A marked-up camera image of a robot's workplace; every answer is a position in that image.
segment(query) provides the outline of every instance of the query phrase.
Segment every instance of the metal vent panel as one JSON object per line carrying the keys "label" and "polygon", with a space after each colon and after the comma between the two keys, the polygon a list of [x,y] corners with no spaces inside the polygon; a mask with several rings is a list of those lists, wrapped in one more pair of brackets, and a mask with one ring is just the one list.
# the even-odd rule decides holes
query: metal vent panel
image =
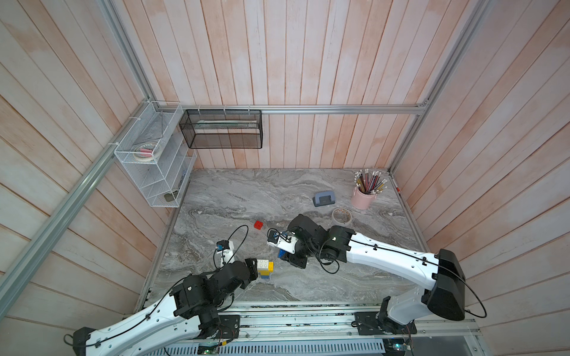
{"label": "metal vent panel", "polygon": [[[175,343],[166,348],[172,356],[197,355],[198,343]],[[385,353],[382,339],[308,340],[308,341],[248,341],[230,342],[219,349],[219,355],[369,355]],[[147,356],[166,355],[164,349]]]}

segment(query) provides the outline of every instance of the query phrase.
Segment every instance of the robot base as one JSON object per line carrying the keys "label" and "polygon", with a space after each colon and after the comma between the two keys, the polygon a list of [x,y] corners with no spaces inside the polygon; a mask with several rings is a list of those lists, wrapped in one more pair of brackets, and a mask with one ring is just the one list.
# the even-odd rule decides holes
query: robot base
{"label": "robot base", "polygon": [[201,335],[198,336],[196,339],[218,339],[220,338],[219,331],[222,332],[221,338],[222,339],[237,339],[239,337],[239,315],[237,314],[226,314],[219,316],[219,330],[214,334],[211,335]]}
{"label": "robot base", "polygon": [[406,325],[398,324],[388,317],[388,302],[390,297],[382,300],[380,311],[355,313],[355,321],[352,326],[358,328],[359,335],[384,335],[384,334],[417,334],[418,330],[414,321]]}

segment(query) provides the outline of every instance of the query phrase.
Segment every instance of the black mesh basket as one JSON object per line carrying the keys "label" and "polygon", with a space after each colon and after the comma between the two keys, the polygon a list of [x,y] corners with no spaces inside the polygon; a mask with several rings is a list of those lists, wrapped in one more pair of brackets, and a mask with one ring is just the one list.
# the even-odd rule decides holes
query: black mesh basket
{"label": "black mesh basket", "polygon": [[180,129],[192,149],[263,146],[260,110],[186,110]]}

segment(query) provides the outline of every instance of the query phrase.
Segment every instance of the black cable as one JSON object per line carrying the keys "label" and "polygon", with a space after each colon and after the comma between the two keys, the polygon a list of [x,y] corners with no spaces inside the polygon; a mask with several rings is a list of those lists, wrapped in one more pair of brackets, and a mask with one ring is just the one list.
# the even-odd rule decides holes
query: black cable
{"label": "black cable", "polygon": [[229,331],[231,331],[231,339],[226,340],[226,343],[233,341],[235,338],[235,333],[234,333],[233,329],[227,325],[224,325],[224,324],[220,324],[220,326],[223,326],[224,328],[227,328]]}
{"label": "black cable", "polygon": [[[247,226],[247,225],[238,226],[238,228],[235,229],[234,232],[238,231],[238,229],[239,229],[240,227],[244,227],[244,226],[245,226],[246,229],[247,229],[247,230],[246,230],[246,235],[243,237],[242,242],[239,244],[238,248],[235,249],[234,254],[230,257],[230,259],[228,260],[228,262],[231,262],[231,260],[232,260],[232,259],[234,258],[234,256],[235,256],[235,254],[238,252],[239,248],[243,245],[243,243],[244,243],[245,240],[247,239],[247,234],[249,234],[249,226]],[[229,238],[228,240],[231,239],[231,237],[234,235],[234,232],[231,233],[230,238]]]}
{"label": "black cable", "polygon": [[76,344],[67,342],[67,341],[66,341],[66,336],[70,336],[71,339],[73,339],[73,335],[71,335],[71,334],[65,334],[65,335],[63,336],[63,342],[64,342],[66,345],[69,345],[69,346],[72,346],[72,347],[90,347],[90,346],[100,345],[101,342],[103,342],[103,341],[108,341],[108,340],[110,340],[110,339],[116,338],[117,336],[121,336],[121,335],[123,335],[123,334],[126,333],[126,332],[131,331],[132,329],[134,329],[134,328],[136,328],[137,326],[141,325],[141,324],[143,323],[143,321],[145,321],[145,320],[150,320],[150,315],[156,310],[156,308],[158,308],[158,306],[159,306],[160,303],[163,301],[163,299],[166,297],[166,295],[172,290],[172,288],[174,288],[174,287],[175,287],[178,283],[180,283],[180,281],[182,281],[184,278],[186,278],[186,277],[180,278],[178,281],[176,281],[176,283],[174,283],[174,284],[172,285],[172,287],[168,288],[168,290],[166,291],[166,293],[164,293],[164,295],[162,296],[162,298],[160,298],[160,300],[159,300],[158,303],[154,306],[154,308],[152,308],[152,310],[150,311],[150,313],[148,313],[141,321],[139,321],[137,324],[131,326],[129,329],[127,329],[127,330],[125,330],[125,331],[123,331],[123,332],[121,332],[121,333],[119,333],[119,334],[113,335],[113,336],[111,336],[111,337],[109,337],[109,338],[106,338],[105,340],[97,341],[96,343],[91,343],[91,344],[89,344],[89,345],[76,345]]}
{"label": "black cable", "polygon": [[232,293],[232,294],[231,294],[231,302],[230,302],[230,305],[228,305],[228,306],[226,306],[226,307],[224,307],[224,308],[222,308],[222,309],[218,309],[218,313],[221,313],[221,312],[226,311],[229,307],[231,307],[231,305],[232,305],[233,303],[234,303],[234,294]]}
{"label": "black cable", "polygon": [[[329,263],[324,263],[321,261],[321,258],[320,258],[320,254],[323,251],[323,247],[327,244],[327,242],[331,241],[332,239],[334,239],[334,237],[332,237],[332,238],[330,238],[324,242],[324,244],[321,246],[321,249],[319,250],[319,255],[315,255],[315,257],[317,258],[317,261],[319,261],[319,264],[321,265],[321,268],[323,269],[323,271],[327,272],[330,275],[335,275],[340,270],[340,263],[336,259],[331,260],[331,262],[329,262]],[[337,266],[336,270],[334,272],[328,271],[326,268],[324,268],[324,266],[331,265],[333,262],[336,262],[336,266]]]}
{"label": "black cable", "polygon": [[218,345],[217,345],[217,350],[219,353],[219,347],[222,346],[222,329],[220,329],[220,327],[218,326],[218,330],[219,330],[219,341],[218,341]]}
{"label": "black cable", "polygon": [[[352,241],[352,242],[356,242],[357,244],[365,245],[365,246],[372,247],[372,248],[379,248],[379,249],[383,249],[383,250],[390,251],[390,252],[397,252],[397,253],[400,253],[400,254],[402,254],[402,255],[404,255],[404,256],[411,257],[411,258],[413,258],[413,259],[415,259],[415,260],[420,260],[420,259],[418,258],[418,256],[413,256],[413,255],[410,255],[410,254],[405,253],[405,252],[402,252],[402,251],[397,251],[397,250],[391,249],[391,248],[380,247],[380,246],[377,246],[377,245],[366,244],[366,243],[363,243],[363,242],[360,242],[360,241],[355,241],[355,240],[353,240],[353,239],[351,239],[351,238],[346,238],[346,237],[344,237],[344,236],[341,236],[341,237],[342,237],[342,238],[345,238],[345,239],[348,239],[348,240],[350,240],[350,241]],[[441,267],[441,268],[445,269],[446,271],[448,271],[449,273],[451,273],[452,275],[454,275],[455,277],[457,277],[457,279],[460,280],[463,284],[465,284],[465,286],[466,286],[467,288],[469,288],[469,290],[471,291],[471,293],[473,293],[473,295],[475,296],[475,298],[477,299],[477,301],[479,302],[479,304],[481,304],[481,307],[483,308],[483,312],[485,313],[485,315],[484,315],[484,316],[480,316],[480,315],[477,315],[477,314],[473,314],[473,313],[470,312],[468,309],[464,309],[463,311],[465,311],[465,312],[468,313],[468,314],[471,314],[471,315],[474,316],[474,317],[478,317],[478,318],[486,318],[486,317],[487,317],[487,309],[485,309],[485,306],[483,305],[483,302],[481,301],[481,299],[479,298],[479,296],[477,295],[477,293],[475,293],[475,291],[473,290],[473,288],[471,288],[471,286],[469,286],[469,284],[467,284],[467,282],[466,282],[463,278],[461,278],[457,273],[453,272],[451,269],[449,269],[449,268],[447,268],[447,267],[444,267],[444,266],[442,266],[442,265],[439,265],[439,264],[437,264],[437,263],[433,263],[433,262],[427,261],[427,260],[423,260],[422,262],[426,262],[426,263],[432,264],[432,265],[434,265],[434,266]]]}
{"label": "black cable", "polygon": [[277,230],[276,228],[272,228],[272,227],[271,227],[269,230],[267,230],[267,238],[272,238],[272,237],[273,237],[273,235],[270,236],[270,232],[271,232],[271,231],[275,231],[275,232],[279,233],[279,230]]}
{"label": "black cable", "polygon": [[406,329],[408,330],[408,343],[410,344],[410,352],[412,353],[412,356],[414,356],[414,341],[412,340],[412,332],[410,331],[410,327],[408,327],[408,325],[406,325]]}
{"label": "black cable", "polygon": [[351,322],[351,326],[352,326],[353,328],[357,328],[359,325],[364,325],[364,326],[366,326],[367,328],[372,329],[372,330],[375,330],[375,329],[381,330],[380,327],[378,327],[378,326],[372,326],[372,325],[370,325],[370,324],[366,324],[365,322],[356,321],[356,320],[354,320],[353,322]]}
{"label": "black cable", "polygon": [[247,231],[249,232],[249,227],[247,225],[244,224],[244,225],[238,226],[238,228],[235,229],[234,232],[231,233],[230,237],[227,238],[227,240],[229,241],[231,239],[231,237],[234,236],[235,232],[238,231],[240,227],[244,227],[244,226],[247,227]]}
{"label": "black cable", "polygon": [[215,268],[215,269],[218,269],[218,266],[215,265],[215,253],[216,253],[216,252],[218,252],[218,249],[217,249],[217,248],[214,249],[214,255],[212,256],[212,261],[214,262],[214,268]]}

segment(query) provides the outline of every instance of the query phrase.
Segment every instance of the white lego brick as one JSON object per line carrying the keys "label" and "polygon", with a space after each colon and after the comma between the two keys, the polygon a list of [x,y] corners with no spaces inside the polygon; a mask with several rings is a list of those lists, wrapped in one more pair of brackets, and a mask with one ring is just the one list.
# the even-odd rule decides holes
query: white lego brick
{"label": "white lego brick", "polygon": [[269,271],[269,260],[257,260],[258,271]]}

